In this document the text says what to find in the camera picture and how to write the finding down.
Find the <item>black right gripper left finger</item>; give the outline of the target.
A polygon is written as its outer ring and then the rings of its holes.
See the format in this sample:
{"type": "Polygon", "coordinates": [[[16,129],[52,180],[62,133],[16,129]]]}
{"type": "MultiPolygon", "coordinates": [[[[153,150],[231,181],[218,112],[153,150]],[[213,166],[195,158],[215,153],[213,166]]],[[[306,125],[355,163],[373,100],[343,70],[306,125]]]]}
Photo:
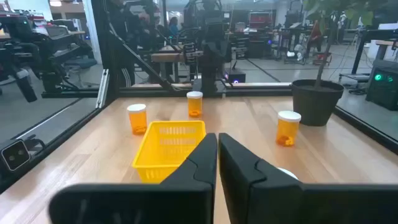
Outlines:
{"type": "Polygon", "coordinates": [[[53,224],[213,224],[217,138],[207,134],[159,184],[76,184],[49,204],[53,224]]]}

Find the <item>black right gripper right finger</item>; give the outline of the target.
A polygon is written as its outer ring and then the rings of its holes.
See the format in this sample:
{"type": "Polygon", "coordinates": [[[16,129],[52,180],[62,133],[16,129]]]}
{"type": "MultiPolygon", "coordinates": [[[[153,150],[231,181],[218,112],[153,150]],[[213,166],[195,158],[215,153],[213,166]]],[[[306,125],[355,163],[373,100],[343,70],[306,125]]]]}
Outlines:
{"type": "Polygon", "coordinates": [[[306,184],[226,133],[218,145],[232,224],[398,224],[398,185],[306,184]]]}

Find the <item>cup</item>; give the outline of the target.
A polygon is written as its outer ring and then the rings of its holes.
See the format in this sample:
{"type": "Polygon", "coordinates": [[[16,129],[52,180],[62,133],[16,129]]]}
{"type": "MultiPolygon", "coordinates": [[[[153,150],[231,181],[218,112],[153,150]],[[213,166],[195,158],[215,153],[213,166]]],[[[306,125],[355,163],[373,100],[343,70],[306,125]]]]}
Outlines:
{"type": "Polygon", "coordinates": [[[297,177],[295,174],[293,174],[291,171],[289,171],[289,170],[287,170],[287,169],[283,169],[283,168],[281,168],[281,167],[278,167],[278,169],[279,169],[281,172],[284,173],[283,175],[281,175],[281,178],[282,178],[283,180],[293,180],[293,179],[299,180],[298,177],[297,177]]]}

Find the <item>yellow plastic slotted basket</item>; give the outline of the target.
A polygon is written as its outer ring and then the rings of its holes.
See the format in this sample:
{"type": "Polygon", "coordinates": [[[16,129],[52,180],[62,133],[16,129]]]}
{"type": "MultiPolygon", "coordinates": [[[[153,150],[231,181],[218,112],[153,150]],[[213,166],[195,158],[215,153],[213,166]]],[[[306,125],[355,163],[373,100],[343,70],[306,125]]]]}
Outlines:
{"type": "Polygon", "coordinates": [[[141,182],[159,184],[173,173],[206,136],[203,121],[154,121],[132,167],[141,182]]]}

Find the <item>black box blue light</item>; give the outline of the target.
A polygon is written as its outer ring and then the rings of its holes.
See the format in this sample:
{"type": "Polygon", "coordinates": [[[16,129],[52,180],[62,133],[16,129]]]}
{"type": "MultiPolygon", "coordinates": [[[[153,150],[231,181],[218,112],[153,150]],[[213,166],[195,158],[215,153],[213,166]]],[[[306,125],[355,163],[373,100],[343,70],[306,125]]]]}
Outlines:
{"type": "Polygon", "coordinates": [[[246,74],[238,68],[226,69],[224,72],[224,77],[229,83],[246,82],[246,74]]]}

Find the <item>person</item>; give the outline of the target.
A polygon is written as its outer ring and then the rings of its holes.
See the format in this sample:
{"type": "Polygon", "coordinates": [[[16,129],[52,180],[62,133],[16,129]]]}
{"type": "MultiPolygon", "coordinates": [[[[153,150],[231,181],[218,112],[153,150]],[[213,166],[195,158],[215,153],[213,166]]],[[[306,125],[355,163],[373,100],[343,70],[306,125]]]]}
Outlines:
{"type": "Polygon", "coordinates": [[[177,17],[172,17],[169,20],[169,34],[170,35],[176,35],[179,32],[178,29],[178,18],[177,17]]]}

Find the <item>red tool cabinet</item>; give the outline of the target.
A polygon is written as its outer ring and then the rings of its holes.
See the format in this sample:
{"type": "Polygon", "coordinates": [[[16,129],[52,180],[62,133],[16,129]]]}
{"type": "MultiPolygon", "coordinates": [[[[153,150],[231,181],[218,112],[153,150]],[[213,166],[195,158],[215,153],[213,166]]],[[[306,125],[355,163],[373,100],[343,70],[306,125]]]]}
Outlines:
{"type": "Polygon", "coordinates": [[[250,12],[249,13],[249,28],[250,29],[265,29],[274,25],[274,16],[272,12],[250,12]]]}

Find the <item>potted green plant black pot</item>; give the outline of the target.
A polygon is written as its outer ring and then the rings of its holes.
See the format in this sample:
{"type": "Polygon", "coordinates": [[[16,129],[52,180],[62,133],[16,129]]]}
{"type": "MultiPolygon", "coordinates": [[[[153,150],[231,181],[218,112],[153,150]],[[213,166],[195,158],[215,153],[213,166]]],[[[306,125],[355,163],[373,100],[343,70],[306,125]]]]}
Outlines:
{"type": "Polygon", "coordinates": [[[322,53],[323,60],[315,79],[301,79],[291,83],[293,108],[301,115],[301,124],[324,126],[343,95],[344,87],[338,83],[322,79],[326,59],[335,41],[338,22],[342,14],[348,19],[362,19],[365,26],[373,22],[374,11],[389,0],[304,0],[308,17],[318,22],[321,32],[326,31],[329,22],[328,42],[322,53]]]}

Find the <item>blue office chair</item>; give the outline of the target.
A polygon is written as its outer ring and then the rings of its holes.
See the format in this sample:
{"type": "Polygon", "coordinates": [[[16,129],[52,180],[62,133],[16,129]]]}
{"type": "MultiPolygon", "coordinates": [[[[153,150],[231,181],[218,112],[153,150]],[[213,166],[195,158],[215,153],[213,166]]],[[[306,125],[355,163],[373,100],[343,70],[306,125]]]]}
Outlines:
{"type": "Polygon", "coordinates": [[[84,82],[81,78],[81,73],[84,70],[90,69],[92,66],[96,65],[97,61],[93,58],[77,57],[67,60],[63,65],[67,73],[66,77],[68,79],[77,78],[75,85],[78,88],[91,88],[98,86],[96,83],[84,82]]]}

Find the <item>black computer green lights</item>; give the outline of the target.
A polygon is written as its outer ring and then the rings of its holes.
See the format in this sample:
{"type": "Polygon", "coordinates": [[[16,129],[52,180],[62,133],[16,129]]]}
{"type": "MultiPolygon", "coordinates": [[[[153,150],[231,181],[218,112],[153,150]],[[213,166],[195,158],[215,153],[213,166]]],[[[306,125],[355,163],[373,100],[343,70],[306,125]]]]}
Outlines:
{"type": "Polygon", "coordinates": [[[398,110],[398,62],[376,59],[369,76],[366,101],[398,110]]]}

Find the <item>background robot workstation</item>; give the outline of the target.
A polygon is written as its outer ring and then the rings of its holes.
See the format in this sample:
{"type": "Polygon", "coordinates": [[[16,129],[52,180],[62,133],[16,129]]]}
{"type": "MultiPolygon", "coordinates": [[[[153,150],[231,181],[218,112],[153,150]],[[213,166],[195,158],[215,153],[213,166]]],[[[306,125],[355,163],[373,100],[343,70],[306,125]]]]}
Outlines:
{"type": "Polygon", "coordinates": [[[32,72],[43,84],[42,98],[88,98],[96,96],[96,88],[78,88],[66,77],[67,60],[94,58],[92,48],[66,27],[50,24],[46,33],[34,30],[27,16],[0,15],[0,82],[12,77],[29,103],[37,100],[32,86],[32,72]]]}

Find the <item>black aluminium table frame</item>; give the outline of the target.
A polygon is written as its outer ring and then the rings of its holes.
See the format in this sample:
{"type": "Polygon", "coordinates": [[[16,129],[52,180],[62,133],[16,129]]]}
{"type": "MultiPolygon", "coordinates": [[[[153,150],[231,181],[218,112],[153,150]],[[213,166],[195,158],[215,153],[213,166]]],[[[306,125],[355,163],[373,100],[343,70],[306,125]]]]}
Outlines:
{"type": "MultiPolygon", "coordinates": [[[[75,123],[71,124],[67,129],[65,129],[62,133],[55,136],[48,143],[44,143],[42,139],[38,138],[37,135],[33,134],[33,130],[35,128],[39,128],[40,124],[47,124],[51,120],[56,120],[58,114],[62,114],[64,110],[68,109],[80,102],[82,98],[79,98],[77,101],[74,101],[64,109],[54,113],[50,117],[45,120],[37,123],[37,125],[33,126],[30,129],[22,132],[19,136],[15,136],[12,139],[21,139],[26,143],[28,143],[27,150],[34,152],[30,154],[30,160],[28,163],[24,164],[21,168],[16,170],[15,172],[10,173],[9,175],[0,174],[0,195],[6,191],[9,187],[15,184],[19,179],[21,179],[26,173],[32,170],[37,164],[39,164],[42,160],[44,160],[48,155],[50,155],[56,148],[60,147],[65,141],[70,139],[77,131],[79,131],[82,127],[84,127],[88,122],[90,122],[95,116],[97,116],[100,112],[102,112],[110,103],[118,98],[156,98],[156,97],[183,97],[189,91],[194,90],[193,84],[179,84],[172,83],[171,78],[166,78],[167,76],[159,75],[156,71],[150,67],[143,59],[139,57],[138,54],[133,52],[133,49],[126,44],[125,41],[120,39],[117,35],[114,27],[110,21],[110,13],[108,10],[108,0],[95,0],[94,3],[91,3],[91,6],[94,7],[94,19],[95,26],[99,29],[99,48],[101,51],[101,56],[103,59],[104,69],[109,70],[109,85],[106,95],[105,105],[100,109],[94,109],[92,112],[88,113],[86,116],[82,117],[75,123]],[[122,68],[118,60],[123,59],[119,57],[119,53],[122,52],[128,53],[128,56],[125,56],[127,59],[133,60],[134,63],[137,64],[140,68],[143,69],[144,72],[149,74],[149,77],[155,81],[155,86],[149,86],[149,84],[143,84],[144,86],[132,86],[132,87],[119,87],[119,73],[122,71],[127,71],[125,68],[122,68]]],[[[223,83],[218,83],[219,93],[211,96],[205,96],[208,98],[217,98],[221,97],[221,95],[226,96],[291,96],[292,88],[289,83],[258,83],[258,84],[250,84],[250,83],[240,83],[240,84],[232,84],[229,83],[227,85],[223,85],[223,83]]],[[[367,136],[373,138],[378,143],[381,143],[383,146],[386,146],[388,150],[392,150],[394,153],[396,151],[391,147],[398,147],[398,142],[396,140],[387,137],[385,134],[382,134],[380,130],[375,129],[370,126],[368,123],[365,123],[363,120],[358,117],[352,115],[351,113],[341,109],[339,106],[336,106],[336,109],[333,110],[340,118],[343,118],[344,121],[349,122],[355,128],[362,131],[367,136]]]]}

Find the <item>silver aluminium bracket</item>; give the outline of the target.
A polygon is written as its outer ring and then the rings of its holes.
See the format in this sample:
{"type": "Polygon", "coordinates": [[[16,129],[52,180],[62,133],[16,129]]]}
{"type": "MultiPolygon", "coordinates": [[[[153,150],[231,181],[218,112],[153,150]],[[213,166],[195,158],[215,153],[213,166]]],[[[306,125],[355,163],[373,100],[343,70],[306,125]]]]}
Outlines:
{"type": "Polygon", "coordinates": [[[109,70],[104,69],[98,89],[98,97],[96,99],[96,104],[95,104],[96,109],[100,109],[105,105],[108,85],[109,85],[109,70]]]}

